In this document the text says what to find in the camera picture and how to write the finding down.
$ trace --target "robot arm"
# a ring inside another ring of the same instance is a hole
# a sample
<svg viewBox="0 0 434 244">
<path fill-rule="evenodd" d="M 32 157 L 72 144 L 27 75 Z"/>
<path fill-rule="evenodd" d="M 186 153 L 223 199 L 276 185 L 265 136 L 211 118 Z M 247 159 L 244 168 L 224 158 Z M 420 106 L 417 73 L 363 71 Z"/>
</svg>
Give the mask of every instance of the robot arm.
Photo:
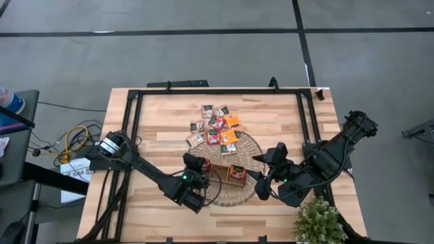
<svg viewBox="0 0 434 244">
<path fill-rule="evenodd" d="M 345 119 L 343 130 L 330 141 L 305 145 L 305 160 L 299 165 L 286 159 L 288 150 L 282 142 L 268 149 L 265 155 L 253 157 L 270 169 L 266 176 L 248 171 L 257 180 L 255 191 L 259 198 L 267 200 L 272 196 L 286 205 L 298 207 L 310 189 L 325 187 L 335 180 L 344 169 L 354 145 L 365 136 L 375 136 L 378 126 L 359 111 L 351 111 Z M 271 189 L 271 180 L 283 182 L 278 187 L 279 194 Z"/>
</svg>

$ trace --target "table leg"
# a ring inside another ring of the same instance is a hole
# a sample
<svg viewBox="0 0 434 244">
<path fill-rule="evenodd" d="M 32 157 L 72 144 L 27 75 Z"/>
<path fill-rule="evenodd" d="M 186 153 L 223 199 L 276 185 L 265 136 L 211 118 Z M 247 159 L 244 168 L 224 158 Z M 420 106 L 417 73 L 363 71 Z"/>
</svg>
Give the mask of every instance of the table leg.
<svg viewBox="0 0 434 244">
<path fill-rule="evenodd" d="M 34 180 L 40 184 L 53 186 L 80 195 L 86 195 L 87 188 L 89 187 L 89 183 L 87 182 L 64 176 L 52 170 L 27 162 L 24 163 L 22 179 Z"/>
</svg>

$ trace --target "green plant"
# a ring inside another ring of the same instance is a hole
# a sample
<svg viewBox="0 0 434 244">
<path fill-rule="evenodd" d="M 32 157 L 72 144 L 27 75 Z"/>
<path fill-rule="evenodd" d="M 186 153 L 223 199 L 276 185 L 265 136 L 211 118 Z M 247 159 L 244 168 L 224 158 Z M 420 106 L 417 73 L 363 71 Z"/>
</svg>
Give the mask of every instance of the green plant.
<svg viewBox="0 0 434 244">
<path fill-rule="evenodd" d="M 298 220 L 294 227 L 296 240 L 310 244 L 342 243 L 346 236 L 337 215 L 338 210 L 322 197 L 304 204 L 297 212 Z"/>
</svg>

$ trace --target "woven placemat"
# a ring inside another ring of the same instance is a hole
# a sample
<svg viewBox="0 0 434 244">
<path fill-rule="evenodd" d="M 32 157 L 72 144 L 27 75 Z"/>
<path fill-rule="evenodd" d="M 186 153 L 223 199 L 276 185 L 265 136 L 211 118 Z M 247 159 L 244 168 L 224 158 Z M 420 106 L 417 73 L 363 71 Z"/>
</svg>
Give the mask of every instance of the woven placemat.
<svg viewBox="0 0 434 244">
<path fill-rule="evenodd" d="M 208 145 L 206 142 L 190 149 L 189 153 L 196 157 L 209 159 L 211 163 L 227 166 L 243 166 L 246 169 L 261 171 L 265 174 L 266 165 L 252 158 L 252 156 L 262 155 L 262 150 L 251 136 L 242 132 L 239 141 L 235 145 L 237 153 L 233 155 L 221 155 L 220 145 Z M 246 177 L 246 183 L 243 188 L 223 184 L 222 190 L 213 204 L 230 207 L 240 205 L 249 200 L 255 193 L 254 187 L 256 181 L 249 175 Z M 210 186 L 206 190 L 208 201 L 211 201 L 217 195 L 219 187 L 219 182 L 210 181 Z"/>
</svg>

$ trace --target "sticker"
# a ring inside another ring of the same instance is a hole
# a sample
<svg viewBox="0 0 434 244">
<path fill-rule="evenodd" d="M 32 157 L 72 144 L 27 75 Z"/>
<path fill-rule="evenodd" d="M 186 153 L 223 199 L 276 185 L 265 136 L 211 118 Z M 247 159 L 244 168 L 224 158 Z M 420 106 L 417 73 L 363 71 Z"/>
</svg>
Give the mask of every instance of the sticker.
<svg viewBox="0 0 434 244">
<path fill-rule="evenodd" d="M 116 150 L 111 148 L 107 143 L 102 142 L 100 145 L 103 149 L 109 151 L 111 154 L 115 154 Z"/>
<path fill-rule="evenodd" d="M 107 143 L 109 146 L 113 147 L 115 150 L 119 150 L 119 146 L 117 146 L 114 142 L 112 142 L 110 139 L 108 138 L 104 138 L 102 140 L 103 142 Z"/>
</svg>

